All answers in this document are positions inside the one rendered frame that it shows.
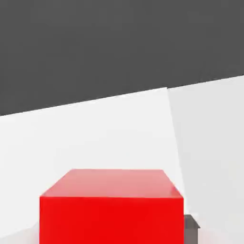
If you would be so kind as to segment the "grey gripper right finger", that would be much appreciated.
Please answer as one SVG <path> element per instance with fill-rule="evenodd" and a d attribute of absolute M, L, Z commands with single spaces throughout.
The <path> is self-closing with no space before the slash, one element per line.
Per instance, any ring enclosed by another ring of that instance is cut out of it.
<path fill-rule="evenodd" d="M 184 244 L 229 244 L 220 233 L 201 228 L 190 214 L 184 215 Z"/>

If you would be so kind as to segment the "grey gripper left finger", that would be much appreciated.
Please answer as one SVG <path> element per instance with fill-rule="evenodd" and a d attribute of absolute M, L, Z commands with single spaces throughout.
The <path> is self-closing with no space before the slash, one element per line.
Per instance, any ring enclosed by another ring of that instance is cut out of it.
<path fill-rule="evenodd" d="M 0 244 L 39 244 L 39 222 L 31 228 L 0 238 Z"/>

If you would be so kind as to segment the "small red cube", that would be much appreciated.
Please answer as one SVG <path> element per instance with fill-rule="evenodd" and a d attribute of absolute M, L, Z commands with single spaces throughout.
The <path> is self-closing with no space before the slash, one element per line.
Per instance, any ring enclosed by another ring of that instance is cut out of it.
<path fill-rule="evenodd" d="M 163 170 L 72 169 L 40 196 L 39 244 L 184 244 Z"/>

